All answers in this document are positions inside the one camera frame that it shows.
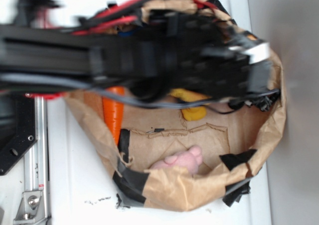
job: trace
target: orange carrot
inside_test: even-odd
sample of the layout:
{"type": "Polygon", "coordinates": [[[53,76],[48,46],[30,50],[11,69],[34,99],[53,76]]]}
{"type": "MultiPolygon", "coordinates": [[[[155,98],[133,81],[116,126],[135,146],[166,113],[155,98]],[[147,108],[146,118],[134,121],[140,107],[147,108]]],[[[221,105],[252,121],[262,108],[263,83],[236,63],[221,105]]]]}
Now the orange carrot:
{"type": "MultiPolygon", "coordinates": [[[[107,91],[118,95],[124,95],[123,87],[110,87],[107,89],[107,91]]],[[[116,145],[119,143],[123,110],[124,105],[122,103],[103,98],[104,122],[111,131],[116,145]]]]}

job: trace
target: brown paper bag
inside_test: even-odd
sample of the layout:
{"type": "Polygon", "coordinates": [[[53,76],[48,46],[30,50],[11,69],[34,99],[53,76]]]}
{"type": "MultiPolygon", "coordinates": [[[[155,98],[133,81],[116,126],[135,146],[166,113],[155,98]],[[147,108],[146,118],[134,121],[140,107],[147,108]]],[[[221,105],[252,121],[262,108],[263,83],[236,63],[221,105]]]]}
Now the brown paper bag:
{"type": "MultiPolygon", "coordinates": [[[[191,13],[193,3],[185,1],[188,4],[177,0],[176,7],[183,5],[182,11],[191,13]]],[[[154,5],[159,2],[164,8],[162,0],[154,1],[154,5]]],[[[172,0],[167,3],[174,8],[172,4],[172,0]]],[[[221,11],[216,14],[229,20],[221,11]]],[[[125,106],[122,128],[127,129],[123,130],[127,141],[122,140],[121,153],[104,124],[100,96],[74,92],[65,100],[118,185],[122,200],[147,208],[190,211],[242,188],[259,172],[282,138],[286,120],[283,68],[274,52],[270,59],[273,67],[268,88],[280,88],[281,98],[269,112],[245,107],[228,115],[208,111],[202,120],[185,121],[180,110],[125,106]],[[164,131],[152,132],[155,128],[164,131]],[[180,167],[149,169],[156,161],[195,144],[203,151],[203,164],[195,176],[180,167]]],[[[227,108],[218,105],[221,111],[227,108]]]]}

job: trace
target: black cable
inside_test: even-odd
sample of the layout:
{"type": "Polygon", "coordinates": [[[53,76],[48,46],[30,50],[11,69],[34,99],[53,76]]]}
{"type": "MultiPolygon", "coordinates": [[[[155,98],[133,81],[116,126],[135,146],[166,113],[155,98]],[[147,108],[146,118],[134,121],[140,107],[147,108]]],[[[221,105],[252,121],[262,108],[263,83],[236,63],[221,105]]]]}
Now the black cable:
{"type": "MultiPolygon", "coordinates": [[[[23,84],[23,85],[49,85],[49,86],[57,86],[57,87],[66,87],[68,89],[82,89],[88,90],[92,92],[96,92],[103,97],[110,98],[112,100],[134,106],[134,107],[142,107],[147,109],[159,109],[159,108],[169,108],[169,109],[186,109],[191,107],[199,107],[205,104],[210,103],[225,103],[229,102],[229,100],[215,100],[212,98],[198,100],[194,102],[187,103],[145,103],[139,101],[135,98],[119,96],[117,94],[106,91],[104,88],[93,87],[88,82],[81,82],[78,80],[64,78],[64,77],[56,77],[56,76],[48,76],[48,75],[35,75],[35,74],[27,74],[27,73],[1,73],[0,74],[0,82],[9,83],[9,84],[23,84]]],[[[269,92],[262,93],[259,95],[250,95],[247,98],[243,98],[243,100],[255,99],[258,97],[269,96],[275,93],[279,93],[280,89],[273,89],[269,92]]]]}
{"type": "Polygon", "coordinates": [[[209,107],[209,106],[205,106],[207,109],[209,109],[210,111],[213,111],[215,113],[218,113],[218,114],[232,114],[236,111],[238,111],[239,109],[236,109],[236,110],[232,110],[232,111],[229,111],[229,112],[220,112],[219,110],[216,110],[215,108],[212,108],[212,107],[209,107]]]}

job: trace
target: yellow toy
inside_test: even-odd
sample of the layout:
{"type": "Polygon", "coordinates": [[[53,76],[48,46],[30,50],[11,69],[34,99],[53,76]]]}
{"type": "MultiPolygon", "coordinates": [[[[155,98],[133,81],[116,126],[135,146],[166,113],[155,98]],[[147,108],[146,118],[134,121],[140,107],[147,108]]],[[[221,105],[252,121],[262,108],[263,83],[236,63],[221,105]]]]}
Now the yellow toy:
{"type": "MultiPolygon", "coordinates": [[[[184,102],[194,102],[209,98],[206,95],[191,92],[185,89],[174,89],[171,91],[170,95],[179,98],[184,102]]],[[[187,121],[200,120],[206,116],[206,108],[204,106],[182,109],[181,112],[184,119],[187,121]]]]}

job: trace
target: pink plush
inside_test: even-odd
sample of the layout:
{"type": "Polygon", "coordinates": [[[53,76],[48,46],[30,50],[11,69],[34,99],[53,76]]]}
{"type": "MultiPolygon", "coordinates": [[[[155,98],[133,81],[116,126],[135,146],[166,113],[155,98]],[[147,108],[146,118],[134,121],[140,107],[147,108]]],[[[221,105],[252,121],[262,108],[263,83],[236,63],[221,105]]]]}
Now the pink plush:
{"type": "Polygon", "coordinates": [[[185,167],[191,175],[198,172],[198,167],[203,162],[201,147],[192,146],[188,151],[177,152],[172,156],[166,157],[151,166],[151,169],[161,169],[173,166],[185,167]]]}

